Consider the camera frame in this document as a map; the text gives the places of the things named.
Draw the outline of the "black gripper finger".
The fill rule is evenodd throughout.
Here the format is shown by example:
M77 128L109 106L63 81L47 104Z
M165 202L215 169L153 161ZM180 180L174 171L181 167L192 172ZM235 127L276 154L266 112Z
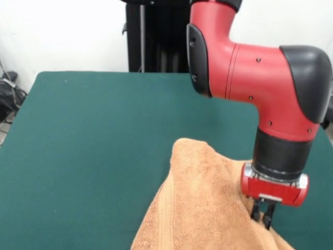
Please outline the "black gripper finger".
M260 220L260 200L259 199L254 199L253 200L253 207L252 207L250 217L254 221L259 221Z
M267 211L263 215L263 223L267 230L269 230L271 227L275 207L276 207L276 203L269 204L267 207Z

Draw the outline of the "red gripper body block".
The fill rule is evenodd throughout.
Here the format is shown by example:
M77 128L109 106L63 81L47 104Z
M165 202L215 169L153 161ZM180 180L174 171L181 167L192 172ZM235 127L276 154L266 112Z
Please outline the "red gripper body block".
M246 162L241 170L240 186L245 196L275 201L287 206L303 204L309 190L309 176L301 174L295 182L275 182L255 172L252 164Z

